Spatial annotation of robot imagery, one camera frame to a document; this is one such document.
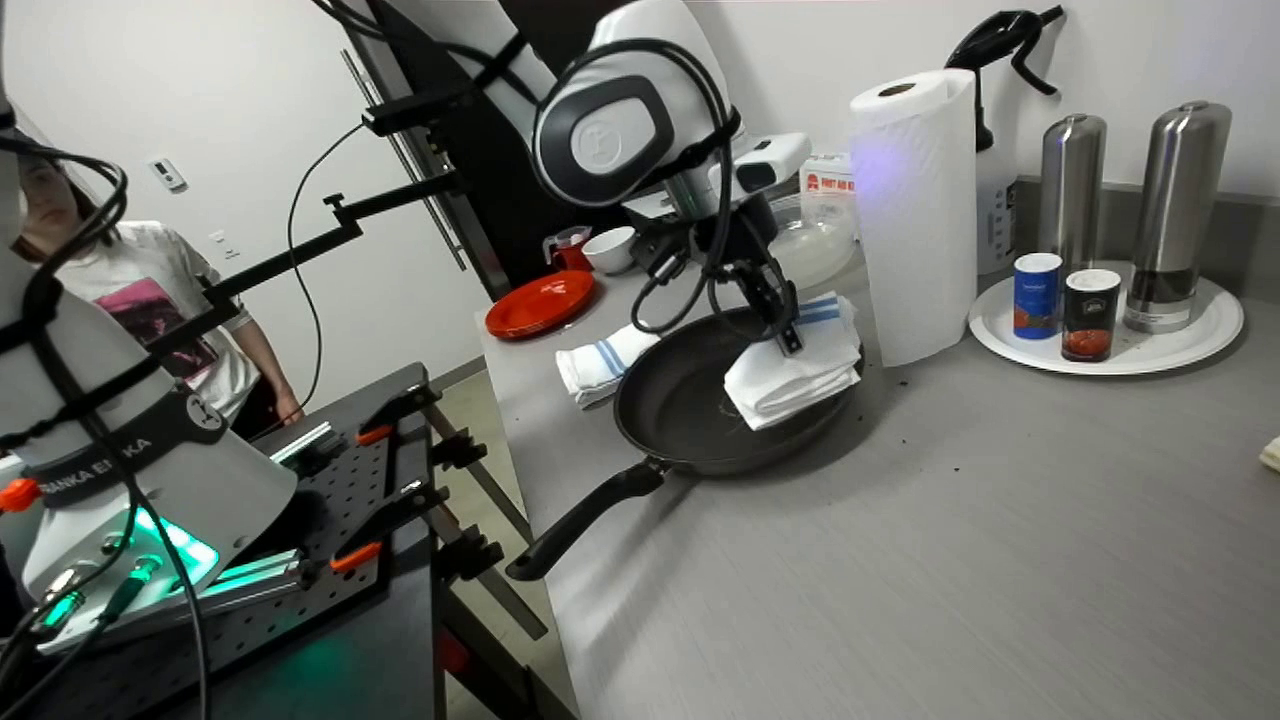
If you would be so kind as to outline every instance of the white wall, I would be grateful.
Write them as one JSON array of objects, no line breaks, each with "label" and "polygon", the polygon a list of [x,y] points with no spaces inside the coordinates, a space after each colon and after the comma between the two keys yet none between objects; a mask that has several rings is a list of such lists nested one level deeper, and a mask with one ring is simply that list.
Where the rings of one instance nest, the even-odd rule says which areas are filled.
[{"label": "white wall", "polygon": [[[686,0],[704,19],[752,132],[803,128],[833,150],[848,99],[890,77],[941,67],[1000,0]],[[1181,99],[1234,112],[1223,193],[1280,197],[1277,0],[1064,0],[1066,23],[1035,67],[1064,87],[1035,95],[982,73],[1000,176],[1040,176],[1040,136],[1066,112],[1109,119],[1109,180],[1139,184],[1147,128]]]},{"label": "white wall", "polygon": [[[283,253],[298,170],[359,119],[343,36],[308,0],[19,0],[7,3],[7,91],[60,147],[106,154],[133,176],[133,211],[186,233],[215,267]],[[172,197],[148,161],[186,176]],[[308,184],[294,236],[333,227],[320,197],[346,200],[408,176],[375,136],[355,136]],[[320,398],[395,362],[447,373],[479,356],[475,274],[456,272],[425,208],[369,218],[369,236],[308,262],[327,358]],[[294,383],[310,373],[310,325],[291,278],[247,294]]]}]

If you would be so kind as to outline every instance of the green led light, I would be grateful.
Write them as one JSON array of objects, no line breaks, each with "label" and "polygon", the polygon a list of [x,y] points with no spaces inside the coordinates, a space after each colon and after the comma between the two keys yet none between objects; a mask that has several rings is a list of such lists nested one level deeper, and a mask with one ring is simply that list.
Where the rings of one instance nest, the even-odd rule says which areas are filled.
[{"label": "green led light", "polygon": [[65,627],[65,624],[75,617],[75,608],[81,608],[81,592],[54,600],[54,604],[42,612],[38,624],[42,624],[42,627]]},{"label": "green led light", "polygon": [[[148,513],[134,513],[134,533],[144,533],[151,542],[159,542],[159,533]],[[164,533],[167,533],[174,557],[185,558],[192,584],[199,584],[215,566],[215,553],[167,519],[164,519]]]}]

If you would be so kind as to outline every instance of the paper towel holder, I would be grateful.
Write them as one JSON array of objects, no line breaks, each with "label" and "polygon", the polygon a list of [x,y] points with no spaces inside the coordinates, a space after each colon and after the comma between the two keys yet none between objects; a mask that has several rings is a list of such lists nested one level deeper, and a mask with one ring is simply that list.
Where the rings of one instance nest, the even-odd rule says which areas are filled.
[{"label": "paper towel holder", "polygon": [[1059,3],[1048,13],[997,13],[951,46],[948,67],[968,67],[977,77],[977,91],[973,91],[977,150],[997,142],[991,128],[982,125],[979,67],[1011,51],[1015,77],[1022,77],[1040,95],[1054,95],[1054,87],[1029,67],[1029,57],[1035,51],[1045,23],[1054,23],[1064,15],[1066,13]]}]

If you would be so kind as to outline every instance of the black frying pan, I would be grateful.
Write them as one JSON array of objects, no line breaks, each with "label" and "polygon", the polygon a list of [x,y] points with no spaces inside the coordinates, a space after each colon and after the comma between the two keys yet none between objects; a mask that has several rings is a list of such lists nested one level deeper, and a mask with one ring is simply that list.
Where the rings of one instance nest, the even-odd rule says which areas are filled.
[{"label": "black frying pan", "polygon": [[752,310],[726,310],[650,345],[611,397],[611,418],[644,460],[568,509],[506,564],[506,575],[539,581],[611,505],[657,490],[669,471],[742,474],[812,442],[833,425],[839,397],[763,431],[752,431],[725,397],[725,373],[761,326]]}]

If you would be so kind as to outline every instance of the round tray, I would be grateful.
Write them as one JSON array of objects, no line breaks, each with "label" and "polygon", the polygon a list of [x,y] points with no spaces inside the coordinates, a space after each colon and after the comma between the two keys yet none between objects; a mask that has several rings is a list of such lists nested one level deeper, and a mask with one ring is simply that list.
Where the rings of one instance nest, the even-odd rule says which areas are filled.
[{"label": "round tray", "polygon": [[1059,334],[1048,334],[1048,339],[1011,334],[1011,278],[1000,278],[968,309],[968,330],[988,353],[1040,373],[1156,374],[1156,373],[1175,373],[1223,353],[1242,330],[1242,309],[1233,293],[1200,274],[1191,286],[1191,325],[1175,330],[1136,330],[1118,320],[1117,348],[1103,362],[1073,362],[1059,356],[1059,345],[1064,345]]}]

